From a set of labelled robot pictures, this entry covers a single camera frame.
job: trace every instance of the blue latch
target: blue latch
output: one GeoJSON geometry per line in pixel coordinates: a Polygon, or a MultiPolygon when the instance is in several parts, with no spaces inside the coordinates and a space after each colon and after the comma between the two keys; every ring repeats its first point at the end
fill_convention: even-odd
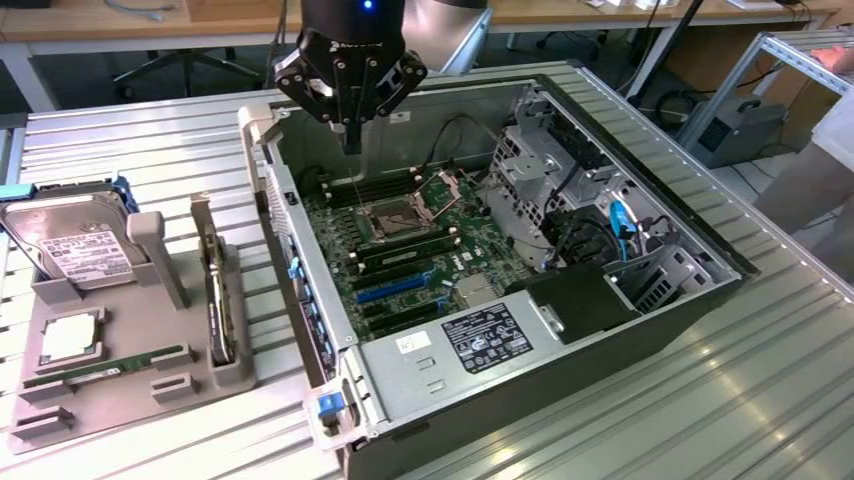
{"type": "Polygon", "coordinates": [[[320,412],[318,413],[318,416],[320,418],[332,416],[344,408],[347,408],[344,395],[340,392],[330,393],[328,395],[322,396],[318,399],[318,404],[320,405],[320,412]]]}
{"type": "Polygon", "coordinates": [[[291,268],[288,268],[288,277],[292,279],[296,278],[299,274],[299,257],[294,257],[291,260],[291,268]]]}
{"type": "Polygon", "coordinates": [[[32,183],[0,185],[0,202],[29,200],[33,193],[36,193],[36,186],[32,183]]]}

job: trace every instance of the green circuit board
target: green circuit board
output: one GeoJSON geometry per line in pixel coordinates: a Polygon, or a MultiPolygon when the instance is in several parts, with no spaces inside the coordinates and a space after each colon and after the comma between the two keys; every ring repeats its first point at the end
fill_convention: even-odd
{"type": "MultiPolygon", "coordinates": [[[[424,177],[436,173],[428,172],[424,177]]],[[[358,204],[340,208],[331,208],[332,202],[322,198],[306,200],[338,292],[363,341],[471,307],[473,299],[483,298],[474,295],[482,295],[485,290],[463,298],[456,288],[460,280],[475,277],[465,283],[489,283],[501,296],[511,283],[530,276],[529,267],[485,210],[478,188],[467,177],[459,177],[459,199],[432,221],[418,216],[411,194],[374,201],[364,201],[368,195],[363,194],[358,204]],[[382,251],[412,239],[416,242],[408,247],[382,251]],[[352,259],[351,252],[360,253],[359,260],[352,259]],[[375,279],[383,276],[394,278],[378,283],[375,279]],[[371,281],[370,286],[364,286],[366,281],[371,281]],[[423,286],[372,301],[358,301],[359,294],[394,288],[407,281],[423,286]]],[[[435,178],[420,189],[420,196],[432,213],[454,199],[447,183],[435,178]]]]}

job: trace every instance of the sticker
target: sticker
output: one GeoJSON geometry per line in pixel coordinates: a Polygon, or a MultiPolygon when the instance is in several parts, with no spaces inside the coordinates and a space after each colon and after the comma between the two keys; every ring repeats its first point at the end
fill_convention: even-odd
{"type": "Polygon", "coordinates": [[[74,282],[88,282],[131,273],[131,261],[110,230],[51,238],[42,240],[39,245],[74,282]]]}
{"type": "Polygon", "coordinates": [[[398,350],[400,350],[400,353],[403,355],[414,352],[419,348],[424,348],[428,346],[430,337],[427,336],[427,332],[424,330],[398,339],[398,350]]]}
{"type": "Polygon", "coordinates": [[[395,112],[388,115],[388,123],[403,123],[410,121],[410,117],[412,116],[411,112],[395,112]]]}
{"type": "Polygon", "coordinates": [[[503,303],[442,324],[469,373],[478,373],[534,350],[503,303]]]}

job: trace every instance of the aluminum table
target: aluminum table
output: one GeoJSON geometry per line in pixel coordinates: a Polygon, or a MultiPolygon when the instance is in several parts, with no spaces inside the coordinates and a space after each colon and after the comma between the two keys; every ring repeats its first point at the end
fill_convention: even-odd
{"type": "MultiPolygon", "coordinates": [[[[551,76],[763,273],[663,352],[404,478],[850,478],[854,291],[589,71],[557,62],[479,70],[467,79],[531,73],[551,76]]],[[[143,210],[159,209],[168,219],[171,251],[195,248],[190,194],[214,193],[218,229],[240,246],[260,384],[29,454],[0,450],[4,480],[342,476],[335,456],[312,447],[300,409],[306,374],[236,130],[243,104],[282,99],[268,91],[31,116],[13,152],[20,180],[120,170],[143,210]]],[[[32,293],[23,255],[12,250],[0,258],[7,420],[32,293]]]]}

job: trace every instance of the hard disk drive label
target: hard disk drive label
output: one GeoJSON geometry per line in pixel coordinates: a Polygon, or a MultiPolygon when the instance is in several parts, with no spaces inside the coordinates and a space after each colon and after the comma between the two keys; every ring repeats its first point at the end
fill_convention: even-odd
{"type": "Polygon", "coordinates": [[[39,245],[74,282],[99,280],[131,272],[131,261],[110,230],[51,238],[42,240],[39,245]]]}
{"type": "Polygon", "coordinates": [[[503,303],[442,324],[469,373],[478,373],[534,350],[503,303]]]}

